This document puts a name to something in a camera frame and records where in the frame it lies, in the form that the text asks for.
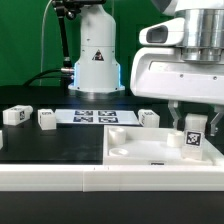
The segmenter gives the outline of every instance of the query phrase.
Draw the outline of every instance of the white cube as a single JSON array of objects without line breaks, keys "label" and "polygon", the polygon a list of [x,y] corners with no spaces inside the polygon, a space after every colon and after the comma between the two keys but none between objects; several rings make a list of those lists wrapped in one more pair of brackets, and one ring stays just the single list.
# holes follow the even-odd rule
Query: white cube
[{"label": "white cube", "polygon": [[152,110],[139,110],[138,119],[143,127],[159,128],[160,116]]},{"label": "white cube", "polygon": [[42,130],[56,129],[56,116],[51,109],[38,110],[38,123]]},{"label": "white cube", "polygon": [[33,112],[31,106],[17,105],[3,111],[3,124],[18,125],[30,119],[30,114]]}]

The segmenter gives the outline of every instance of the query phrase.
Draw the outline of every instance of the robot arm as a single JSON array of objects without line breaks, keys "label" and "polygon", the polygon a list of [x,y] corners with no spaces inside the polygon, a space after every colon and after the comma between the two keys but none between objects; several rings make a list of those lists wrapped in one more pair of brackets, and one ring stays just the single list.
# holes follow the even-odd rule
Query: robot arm
[{"label": "robot arm", "polygon": [[176,127],[180,119],[178,101],[215,105],[217,116],[208,132],[215,135],[216,124],[224,115],[224,1],[152,2],[162,13],[175,18],[140,32],[143,45],[161,47],[145,47],[136,54],[132,92],[169,100]]}]

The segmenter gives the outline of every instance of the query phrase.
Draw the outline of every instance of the white cable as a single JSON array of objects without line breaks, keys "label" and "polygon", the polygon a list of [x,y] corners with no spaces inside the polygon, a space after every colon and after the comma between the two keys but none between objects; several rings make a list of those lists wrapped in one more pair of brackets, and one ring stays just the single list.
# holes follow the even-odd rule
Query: white cable
[{"label": "white cable", "polygon": [[44,67],[44,35],[45,35],[45,24],[46,24],[46,18],[47,18],[47,12],[50,8],[52,0],[50,0],[45,8],[43,21],[42,21],[42,30],[41,30],[41,65],[40,65],[40,71],[43,72]]}]

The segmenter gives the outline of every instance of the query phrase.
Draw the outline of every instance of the small white block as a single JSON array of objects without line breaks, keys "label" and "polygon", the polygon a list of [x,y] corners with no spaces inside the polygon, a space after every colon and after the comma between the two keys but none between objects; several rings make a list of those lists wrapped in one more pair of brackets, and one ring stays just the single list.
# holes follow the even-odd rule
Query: small white block
[{"label": "small white block", "polygon": [[3,124],[18,125],[30,119],[30,114],[33,112],[31,106],[17,105],[3,111]]},{"label": "small white block", "polygon": [[38,110],[38,123],[42,130],[56,129],[56,116],[51,109]]},{"label": "small white block", "polygon": [[2,137],[2,131],[0,131],[0,149],[3,147],[3,137]]},{"label": "small white block", "polygon": [[160,116],[152,110],[139,110],[138,119],[143,127],[159,128]]},{"label": "small white block", "polygon": [[184,144],[184,133],[173,130],[167,136],[167,145],[173,148],[181,148]]}]

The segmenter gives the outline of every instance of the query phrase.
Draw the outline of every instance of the white tray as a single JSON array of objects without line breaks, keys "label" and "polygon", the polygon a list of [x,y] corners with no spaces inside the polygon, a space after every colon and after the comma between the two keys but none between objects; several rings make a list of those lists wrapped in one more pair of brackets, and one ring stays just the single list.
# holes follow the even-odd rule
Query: white tray
[{"label": "white tray", "polygon": [[112,145],[109,130],[114,128],[105,126],[104,129],[104,165],[224,165],[224,156],[207,140],[202,160],[183,159],[181,148],[167,145],[167,136],[172,129],[116,126],[126,132],[126,140],[123,144]]}]

